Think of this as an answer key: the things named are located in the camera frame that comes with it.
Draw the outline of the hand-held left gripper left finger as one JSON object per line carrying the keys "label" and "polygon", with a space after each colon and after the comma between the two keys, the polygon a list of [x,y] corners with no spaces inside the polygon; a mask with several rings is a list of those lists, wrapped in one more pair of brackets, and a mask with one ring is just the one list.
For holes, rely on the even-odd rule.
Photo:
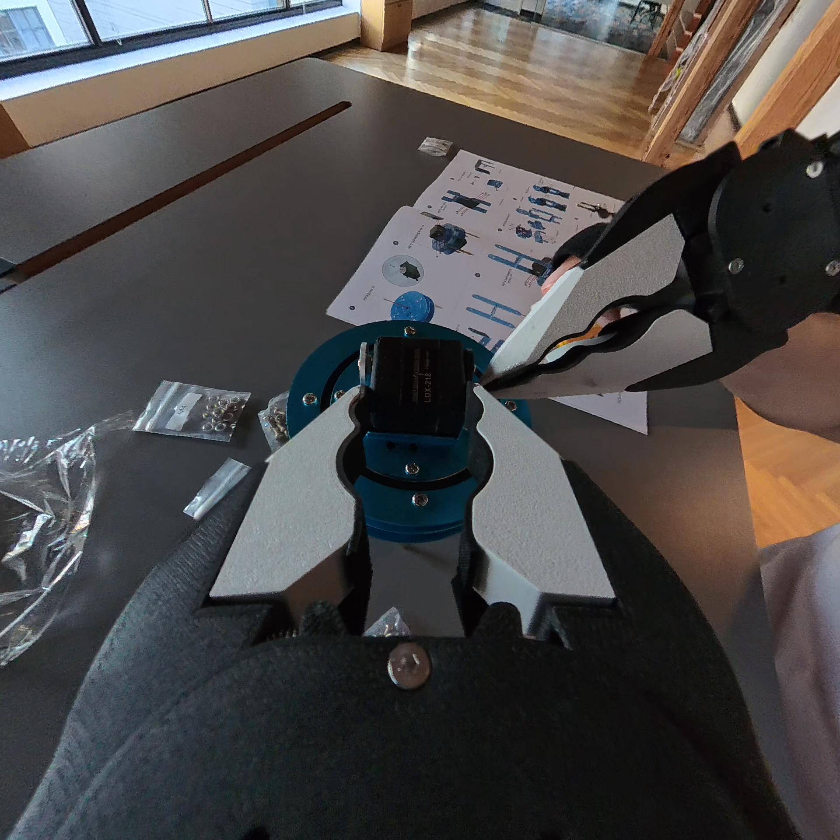
{"label": "hand-held left gripper left finger", "polygon": [[363,395],[361,385],[349,389],[269,458],[212,601],[340,604],[352,592],[349,552],[360,503],[340,458],[360,441],[355,410]]}

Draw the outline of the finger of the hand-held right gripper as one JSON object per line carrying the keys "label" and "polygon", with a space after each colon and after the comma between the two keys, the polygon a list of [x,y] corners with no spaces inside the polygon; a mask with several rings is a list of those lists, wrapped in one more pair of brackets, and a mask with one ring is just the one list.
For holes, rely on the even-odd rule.
{"label": "finger of the hand-held right gripper", "polygon": [[707,322],[684,309],[659,316],[649,310],[592,339],[553,348],[518,372],[494,374],[487,390],[523,399],[626,392],[711,351]]}
{"label": "finger of the hand-held right gripper", "polygon": [[649,310],[658,316],[676,309],[690,312],[687,304],[654,301],[677,278],[684,245],[674,217],[668,215],[611,254],[570,270],[493,356],[490,378],[518,372],[551,349],[580,341],[596,323],[608,330]]}

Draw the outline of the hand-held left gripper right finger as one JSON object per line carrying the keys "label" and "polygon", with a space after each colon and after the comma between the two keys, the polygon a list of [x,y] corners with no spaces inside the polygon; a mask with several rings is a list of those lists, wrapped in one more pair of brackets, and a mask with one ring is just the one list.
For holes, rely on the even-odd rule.
{"label": "hand-held left gripper right finger", "polygon": [[538,637],[554,607],[613,607],[616,594],[559,454],[483,386],[466,402],[467,469],[456,605],[466,636],[509,604]]}

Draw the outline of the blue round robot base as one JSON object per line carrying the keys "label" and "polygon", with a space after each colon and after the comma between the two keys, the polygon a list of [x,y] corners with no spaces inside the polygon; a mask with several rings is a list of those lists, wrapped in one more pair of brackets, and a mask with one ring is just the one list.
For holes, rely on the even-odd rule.
{"label": "blue round robot base", "polygon": [[[452,329],[430,322],[387,321],[352,327],[313,351],[296,374],[287,398],[291,437],[361,383],[362,344],[382,338],[456,340],[472,354],[477,382],[491,352]],[[397,543],[421,543],[457,534],[465,505],[476,489],[468,470],[469,430],[457,436],[432,433],[416,421],[371,420],[363,437],[364,467],[353,486],[363,503],[371,537]]]}

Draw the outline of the black servo motor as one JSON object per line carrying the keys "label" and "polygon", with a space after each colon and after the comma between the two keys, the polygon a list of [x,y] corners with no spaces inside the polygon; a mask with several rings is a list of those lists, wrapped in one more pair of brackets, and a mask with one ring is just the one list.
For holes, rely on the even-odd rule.
{"label": "black servo motor", "polygon": [[475,357],[456,339],[382,336],[360,348],[370,430],[456,439],[466,419]]}

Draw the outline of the dark grey desk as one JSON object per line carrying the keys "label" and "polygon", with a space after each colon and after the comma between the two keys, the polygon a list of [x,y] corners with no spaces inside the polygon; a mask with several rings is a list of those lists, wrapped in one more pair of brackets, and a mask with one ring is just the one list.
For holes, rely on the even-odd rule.
{"label": "dark grey desk", "polygon": [[[297,147],[74,258],[12,295],[4,349],[23,316],[35,352],[2,386],[24,408],[105,407],[156,375],[276,384],[319,336],[316,303],[355,259],[304,245],[262,213]],[[340,458],[360,503],[340,603],[214,602],[209,592],[267,465],[176,548],[175,503],[198,455],[147,439],[112,458],[115,490],[92,548],[98,584],[126,602],[46,762],[46,734],[2,725],[6,781],[44,775],[8,838],[798,838],[753,735],[728,658],[655,546],[563,459],[616,594],[613,607],[554,607],[538,637],[509,604],[455,637],[365,637],[371,561],[354,480],[368,431]]]}

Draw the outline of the person's right hand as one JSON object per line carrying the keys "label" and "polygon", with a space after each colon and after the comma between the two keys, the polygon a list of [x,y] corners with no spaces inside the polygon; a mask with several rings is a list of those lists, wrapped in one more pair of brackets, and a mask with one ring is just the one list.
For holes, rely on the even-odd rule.
{"label": "person's right hand", "polygon": [[576,255],[568,255],[566,259],[561,262],[551,273],[551,275],[542,283],[541,294],[545,297],[552,287],[560,281],[570,270],[581,263],[581,258]]}

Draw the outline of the small white-labelled clear bag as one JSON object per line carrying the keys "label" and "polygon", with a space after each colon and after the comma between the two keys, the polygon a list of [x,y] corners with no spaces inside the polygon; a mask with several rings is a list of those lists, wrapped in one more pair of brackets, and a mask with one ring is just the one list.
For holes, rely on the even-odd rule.
{"label": "small white-labelled clear bag", "polygon": [[193,499],[183,509],[189,518],[199,521],[212,510],[219,501],[247,476],[251,468],[237,460],[228,458],[205,481]]}

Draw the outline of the clear bag of brass screws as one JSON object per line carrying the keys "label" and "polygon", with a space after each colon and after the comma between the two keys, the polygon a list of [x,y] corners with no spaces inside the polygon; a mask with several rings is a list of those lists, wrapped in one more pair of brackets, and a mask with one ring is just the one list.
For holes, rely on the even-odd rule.
{"label": "clear bag of brass screws", "polygon": [[269,452],[274,454],[290,439],[287,422],[289,392],[272,397],[266,408],[258,412],[259,424],[264,432]]}

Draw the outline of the clear bag of nuts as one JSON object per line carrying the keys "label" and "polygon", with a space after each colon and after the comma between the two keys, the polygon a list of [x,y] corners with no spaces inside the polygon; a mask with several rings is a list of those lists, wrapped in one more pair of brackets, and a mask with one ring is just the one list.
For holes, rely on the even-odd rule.
{"label": "clear bag of nuts", "polygon": [[163,381],[133,431],[227,443],[250,397],[250,392]]}

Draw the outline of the crumpled clear plastic wrap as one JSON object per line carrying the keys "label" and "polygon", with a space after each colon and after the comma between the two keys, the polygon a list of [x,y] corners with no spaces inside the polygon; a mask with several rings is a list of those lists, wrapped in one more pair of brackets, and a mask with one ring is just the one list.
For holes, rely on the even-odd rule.
{"label": "crumpled clear plastic wrap", "polygon": [[102,440],[128,411],[53,437],[1,441],[1,666],[32,648],[65,606],[98,493]]}

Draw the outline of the person's white shirt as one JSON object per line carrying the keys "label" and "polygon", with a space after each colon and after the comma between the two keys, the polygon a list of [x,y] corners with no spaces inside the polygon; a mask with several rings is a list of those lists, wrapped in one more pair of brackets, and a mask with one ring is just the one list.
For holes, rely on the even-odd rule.
{"label": "person's white shirt", "polygon": [[839,838],[839,526],[763,550],[760,568],[808,838]]}

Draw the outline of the wooden pillar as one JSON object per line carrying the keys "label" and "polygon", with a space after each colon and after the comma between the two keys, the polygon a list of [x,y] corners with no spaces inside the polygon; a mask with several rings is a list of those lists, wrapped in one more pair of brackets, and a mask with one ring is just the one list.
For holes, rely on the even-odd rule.
{"label": "wooden pillar", "polygon": [[413,1],[361,1],[360,44],[388,51],[407,43],[411,34]]}

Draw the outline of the large window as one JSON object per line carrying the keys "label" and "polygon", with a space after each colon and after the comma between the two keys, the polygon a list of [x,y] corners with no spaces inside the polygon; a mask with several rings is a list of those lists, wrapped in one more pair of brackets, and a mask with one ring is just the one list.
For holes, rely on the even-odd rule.
{"label": "large window", "polygon": [[1,61],[157,46],[341,7],[337,1],[2,1]]}

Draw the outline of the wooden post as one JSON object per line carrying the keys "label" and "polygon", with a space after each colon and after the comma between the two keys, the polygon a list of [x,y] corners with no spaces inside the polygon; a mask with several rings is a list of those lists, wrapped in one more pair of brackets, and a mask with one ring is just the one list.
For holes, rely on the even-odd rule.
{"label": "wooden post", "polygon": [[798,128],[838,75],[839,2],[834,1],[737,133],[734,141],[742,158]]}
{"label": "wooden post", "polygon": [[716,2],[678,58],[652,105],[659,103],[641,159],[672,165],[676,149],[700,151],[797,1]]}

